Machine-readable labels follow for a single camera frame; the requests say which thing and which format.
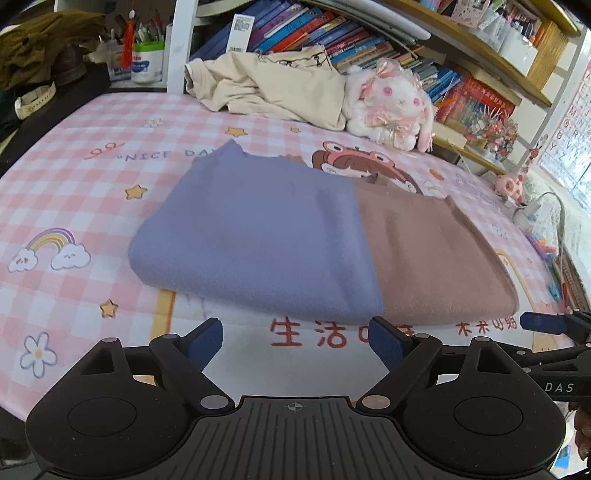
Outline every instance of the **rainbow print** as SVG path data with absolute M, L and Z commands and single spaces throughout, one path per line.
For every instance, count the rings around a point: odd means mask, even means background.
M 45 245 L 54 245 L 57 253 L 51 259 L 52 270 L 84 268 L 90 263 L 90 254 L 82 244 L 77 244 L 74 235 L 64 228 L 50 228 L 37 235 L 26 247 L 21 248 L 8 264 L 8 271 L 32 270 L 39 263 L 37 251 Z
M 66 245 L 75 244 L 74 235 L 64 228 L 50 228 L 37 235 L 26 246 L 27 250 L 36 252 L 44 245 L 55 245 L 58 251 L 61 251 Z

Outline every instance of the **wooden shelf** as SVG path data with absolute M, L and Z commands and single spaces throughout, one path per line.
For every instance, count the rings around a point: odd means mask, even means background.
M 499 77 L 504 83 L 532 102 L 545 108 L 552 106 L 552 101 L 511 63 L 451 18 L 433 12 L 415 0 L 381 0 L 381 2 L 403 13 L 417 25 L 429 30 L 435 37 L 441 38 L 464 55 L 475 60 L 485 70 Z
M 557 5 L 554 0 L 530 0 L 530 2 L 548 20 L 552 20 L 552 22 L 558 25 L 558 28 L 568 37 L 578 37 L 581 34 L 577 25 L 574 24 L 564 9 L 560 5 Z
M 453 145 L 449 143 L 447 140 L 444 140 L 439 137 L 433 137 L 433 145 L 437 145 L 440 148 L 444 148 L 445 150 L 449 150 L 456 155 L 461 157 L 467 158 L 468 160 L 472 160 L 474 163 L 478 163 L 480 166 L 488 168 L 489 170 L 495 172 L 497 175 L 504 175 L 506 172 L 505 167 L 498 162 L 493 162 L 487 160 L 486 158 L 481 157 L 477 153 L 470 150 L 468 147 L 459 148 L 457 145 Z

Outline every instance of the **pen holder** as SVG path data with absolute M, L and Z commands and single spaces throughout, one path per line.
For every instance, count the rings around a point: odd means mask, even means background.
M 135 83 L 162 81 L 164 42 L 150 41 L 134 45 L 131 62 L 131 79 Z

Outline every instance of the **alphabet poster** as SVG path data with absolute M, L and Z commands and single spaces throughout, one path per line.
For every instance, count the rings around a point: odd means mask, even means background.
M 591 61 L 571 104 L 540 155 L 540 166 L 591 212 Z

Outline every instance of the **book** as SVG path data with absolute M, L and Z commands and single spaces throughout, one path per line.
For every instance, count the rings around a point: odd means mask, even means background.
M 406 61 L 404 65 L 402 65 L 402 68 L 405 70 L 411 70 L 414 66 L 418 65 L 419 63 L 420 60 Z
M 345 51 L 346 48 L 349 48 L 352 44 L 356 43 L 359 40 L 363 40 L 364 38 L 369 37 L 369 32 L 365 31 L 361 28 L 359 31 L 352 31 L 350 34 L 345 35 L 341 40 L 337 43 L 333 43 L 330 48 L 326 49 L 326 54 L 328 56 L 338 55 L 339 53 Z
M 248 51 L 254 50 L 261 42 L 265 40 L 265 36 L 275 30 L 280 25 L 285 24 L 286 22 L 290 22 L 291 20 L 295 19 L 296 16 L 303 12 L 304 6 L 300 4 L 294 4 L 290 6 L 287 10 L 283 11 L 271 21 L 268 21 L 262 27 L 253 30 L 251 33 L 250 40 L 248 41 Z
M 422 59 L 420 65 L 412 68 L 413 73 L 421 73 L 423 70 L 429 68 L 434 63 L 434 59 Z
M 421 83 L 423 85 L 423 90 L 427 87 L 427 85 L 432 85 L 433 83 L 438 83 L 439 80 L 437 80 L 437 73 L 432 74 L 429 77 L 425 77 L 423 79 L 421 79 Z
M 423 70 L 421 73 L 417 73 L 420 80 L 424 80 L 428 77 L 435 76 L 437 78 L 437 67 L 431 65 L 430 67 Z
M 336 38 L 335 40 L 333 40 L 331 42 L 323 43 L 323 45 L 325 48 L 332 48 L 333 46 L 341 43 L 349 35 L 359 34 L 361 32 L 365 32 L 365 29 L 363 27 L 358 26 L 357 28 L 354 28 L 353 30 L 349 31 L 348 33 L 346 33 L 344 35 L 341 35 L 339 38 Z
M 466 106 L 466 102 L 468 101 L 468 97 L 463 94 L 462 87 L 463 87 L 464 83 L 466 83 L 465 80 L 464 80 L 464 82 L 462 82 L 460 85 L 458 85 L 454 89 L 454 92 L 453 92 L 454 95 L 452 96 L 452 98 L 455 100 L 455 102 L 447 114 L 447 119 L 446 119 L 445 124 L 447 124 L 448 119 L 458 120 L 460 114 L 462 113 L 462 110 L 464 110 L 464 107 Z
M 441 107 L 437 111 L 436 120 L 441 123 L 445 124 L 450 113 L 456 107 L 457 102 L 462 98 L 462 90 L 460 88 L 461 84 L 456 85 L 454 88 L 450 89 L 448 95 L 452 102 L 449 105 Z
M 451 72 L 449 74 L 446 74 L 445 76 L 438 78 L 437 79 L 437 83 L 435 83 L 434 85 L 425 88 L 425 93 L 427 95 L 429 95 L 429 97 L 436 97 L 437 95 L 439 95 L 442 91 L 449 89 L 450 85 L 453 83 L 453 81 L 458 77 L 459 75 L 456 74 L 455 72 Z
M 244 15 L 251 15 L 255 17 L 255 22 L 267 13 L 271 12 L 274 8 L 279 6 L 278 0 L 258 0 L 244 10 Z M 232 22 L 226 24 L 221 28 L 213 37 L 207 40 L 200 48 L 190 56 L 190 60 L 200 58 L 203 60 L 212 60 L 220 56 L 225 50 L 230 37 L 230 30 L 232 28 Z
M 392 56 L 389 56 L 386 53 L 386 54 L 382 55 L 382 57 L 395 60 L 398 56 L 400 56 L 400 52 L 395 52 L 395 53 L 392 53 L 391 55 Z M 378 63 L 378 60 L 379 60 L 379 58 L 364 60 L 362 63 L 358 63 L 357 65 L 359 67 L 361 67 L 362 69 L 370 69 L 370 68 L 373 68 L 376 66 L 376 64 Z
M 479 101 L 492 110 L 498 109 L 501 115 L 506 118 L 509 118 L 515 111 L 515 105 L 513 103 L 472 76 L 467 77 L 462 88 L 465 95 L 479 99 Z
M 442 83 L 449 83 L 451 81 L 451 79 L 456 75 L 459 75 L 459 74 L 457 72 L 454 72 L 453 70 L 450 70 L 445 67 L 440 67 L 437 72 L 437 78 Z
M 322 11 L 318 7 L 310 8 L 308 11 L 304 12 L 302 15 L 297 17 L 296 19 L 289 22 L 285 27 L 280 29 L 277 33 L 270 36 L 269 38 L 265 39 L 258 47 L 255 47 L 255 50 L 258 50 L 262 53 L 267 53 L 269 49 L 273 48 L 277 45 L 281 40 L 286 38 L 288 35 L 295 32 L 298 28 L 303 27 L 306 25 L 310 20 L 314 20 L 315 18 L 322 15 Z
M 310 38 L 306 40 L 304 43 L 301 44 L 302 47 L 307 47 L 308 45 L 312 45 L 318 38 L 325 35 L 331 30 L 334 30 L 339 25 L 344 24 L 347 21 L 345 17 L 337 17 L 334 20 L 328 22 L 325 25 L 322 25 L 320 28 L 317 28 L 312 33 L 310 33 Z
M 310 32 L 316 30 L 316 28 L 321 27 L 325 23 L 330 22 L 331 20 L 335 19 L 335 17 L 335 14 L 332 12 L 324 12 L 321 16 L 309 21 L 306 25 L 298 28 L 292 34 L 286 36 L 286 38 L 281 40 L 277 45 L 269 49 L 269 53 L 292 50 L 302 43 Z
M 339 55 L 334 56 L 333 58 L 330 59 L 330 61 L 333 64 L 338 64 L 339 62 L 346 60 L 347 58 L 350 57 L 354 57 L 355 55 L 357 55 L 360 52 L 364 52 L 365 50 L 375 47 L 376 45 L 378 45 L 379 43 L 382 43 L 383 41 L 385 41 L 386 39 L 383 37 L 370 37 L 367 40 L 360 40 L 359 41 L 359 45 L 357 45 L 354 48 L 351 48 L 350 50 L 344 51 L 343 53 L 340 53 Z
M 384 55 L 391 52 L 393 49 L 394 48 L 392 47 L 392 45 L 390 45 L 390 43 L 383 42 L 383 43 L 377 45 L 375 47 L 375 49 L 372 52 L 369 52 L 367 55 L 365 55 L 357 60 L 351 61 L 350 63 L 343 62 L 343 65 L 339 66 L 337 68 L 337 70 L 339 71 L 339 73 L 342 73 L 342 72 L 345 72 L 352 65 L 360 65 L 360 64 L 366 63 L 370 60 L 378 60 L 379 58 L 381 58 Z
M 291 4 L 289 2 L 280 3 L 277 7 L 267 13 L 267 15 L 264 15 L 260 20 L 257 20 L 252 26 L 252 30 L 254 31 L 257 28 L 261 28 L 263 25 L 273 20 L 277 15 L 287 10 L 290 6 Z
M 313 42 L 317 45 L 324 45 L 330 47 L 332 43 L 339 41 L 343 36 L 351 33 L 353 30 L 359 28 L 359 25 L 352 20 L 346 21 L 344 24 L 339 25 L 334 30 L 331 30 L 325 35 L 322 35 L 318 40 Z
M 447 94 L 462 80 L 463 80 L 463 78 L 461 76 L 455 77 L 449 85 L 446 85 L 442 88 L 442 90 L 439 94 L 433 95 L 433 96 L 429 95 L 429 97 L 431 98 L 431 101 L 435 104 L 435 103 L 443 100 L 447 96 Z

